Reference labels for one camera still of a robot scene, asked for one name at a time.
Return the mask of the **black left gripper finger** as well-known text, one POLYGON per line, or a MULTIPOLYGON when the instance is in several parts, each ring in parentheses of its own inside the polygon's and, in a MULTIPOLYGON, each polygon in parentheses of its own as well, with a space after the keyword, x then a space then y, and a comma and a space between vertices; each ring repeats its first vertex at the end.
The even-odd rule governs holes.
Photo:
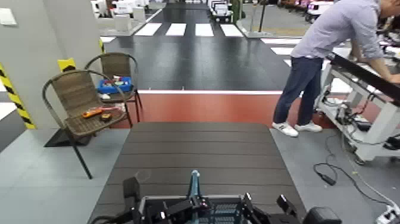
POLYGON ((194 213, 207 211, 212 207, 209 199, 191 196, 164 210, 167 219, 191 219, 194 213))
POLYGON ((131 177, 123 181, 123 198, 126 204, 134 204, 140 201, 140 183, 136 177, 131 177))

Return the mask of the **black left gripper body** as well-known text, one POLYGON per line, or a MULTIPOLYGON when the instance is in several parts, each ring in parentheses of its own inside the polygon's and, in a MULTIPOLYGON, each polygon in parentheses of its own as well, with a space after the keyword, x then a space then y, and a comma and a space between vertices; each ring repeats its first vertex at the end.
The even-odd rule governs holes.
POLYGON ((169 224, 167 206, 160 200, 142 200, 131 208, 133 223, 169 224))

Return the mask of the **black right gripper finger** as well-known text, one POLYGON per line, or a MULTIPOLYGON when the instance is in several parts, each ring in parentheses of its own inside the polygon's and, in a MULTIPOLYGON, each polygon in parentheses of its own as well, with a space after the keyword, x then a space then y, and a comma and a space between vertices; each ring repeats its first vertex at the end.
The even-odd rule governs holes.
POLYGON ((246 192, 241 201, 243 215, 252 223, 252 224, 261 224, 259 219, 254 213, 254 208, 252 205, 252 197, 250 193, 246 192))
POLYGON ((283 210, 284 214, 297 216, 295 206, 283 194, 278 196, 276 203, 283 210))

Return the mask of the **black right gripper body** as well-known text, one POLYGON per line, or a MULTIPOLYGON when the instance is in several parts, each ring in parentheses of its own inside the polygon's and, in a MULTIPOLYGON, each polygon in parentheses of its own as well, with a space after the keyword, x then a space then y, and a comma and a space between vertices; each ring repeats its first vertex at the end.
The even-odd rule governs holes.
POLYGON ((266 224, 301 224, 296 217, 286 214, 262 215, 259 217, 259 221, 266 224))

